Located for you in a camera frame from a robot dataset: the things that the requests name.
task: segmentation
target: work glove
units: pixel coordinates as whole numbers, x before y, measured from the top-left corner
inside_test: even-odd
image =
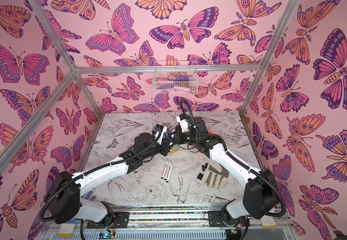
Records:
[[[202,181],[209,187],[223,189],[227,183],[229,172],[218,162],[211,160],[208,163]]]

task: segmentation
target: table surface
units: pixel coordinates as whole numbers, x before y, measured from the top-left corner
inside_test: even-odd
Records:
[[[157,124],[173,129],[180,113],[115,113],[106,114],[85,169],[104,164],[134,143],[142,132],[151,132]],[[228,148],[254,167],[257,158],[249,143],[247,132],[237,111],[195,112],[202,117],[213,133],[225,140]],[[167,183],[161,179],[166,161],[173,162],[173,171]],[[206,186],[197,179],[202,165],[210,159],[200,153],[179,149],[164,157],[156,155],[135,171],[101,184],[92,191],[92,197],[118,206],[192,206],[220,205],[242,198],[243,186],[229,174],[224,189]]]

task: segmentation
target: marker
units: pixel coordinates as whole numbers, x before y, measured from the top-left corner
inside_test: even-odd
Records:
[[[167,169],[166,175],[164,176],[164,180],[168,179],[169,174],[171,173],[172,170],[172,162],[170,162],[169,167]]]
[[[170,180],[170,178],[171,178],[171,173],[172,173],[172,169],[173,169],[173,162],[171,162],[171,166],[170,166],[170,172],[168,173],[168,177],[167,177],[167,182]]]
[[[164,171],[163,171],[163,175],[161,176],[161,179],[164,178],[164,175],[165,175],[167,168],[168,168],[168,163],[169,163],[169,161],[167,160],[167,162],[165,163],[165,167],[164,167]]]

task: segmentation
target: butterfly wallpaper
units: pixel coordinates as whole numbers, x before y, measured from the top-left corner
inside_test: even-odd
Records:
[[[347,235],[347,5],[299,4],[245,117],[299,239],[332,240]]]

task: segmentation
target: white wire basket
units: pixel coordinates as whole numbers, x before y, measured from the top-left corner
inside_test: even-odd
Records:
[[[197,62],[175,61],[175,63],[176,65],[167,68],[168,61],[155,62],[153,92],[197,93],[199,86]]]

